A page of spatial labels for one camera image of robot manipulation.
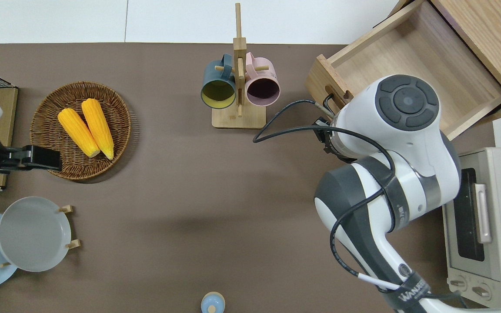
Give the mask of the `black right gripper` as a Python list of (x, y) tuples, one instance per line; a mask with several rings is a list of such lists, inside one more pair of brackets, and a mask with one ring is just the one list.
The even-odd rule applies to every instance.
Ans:
[[(316, 121), (313, 123), (313, 126), (329, 126), (329, 124), (324, 117), (318, 117)], [(337, 155), (337, 151), (334, 150), (334, 147), (332, 146), (330, 141), (330, 136), (331, 136), (330, 131), (314, 129), (314, 133), (318, 141), (324, 145), (323, 151), (326, 154)]]

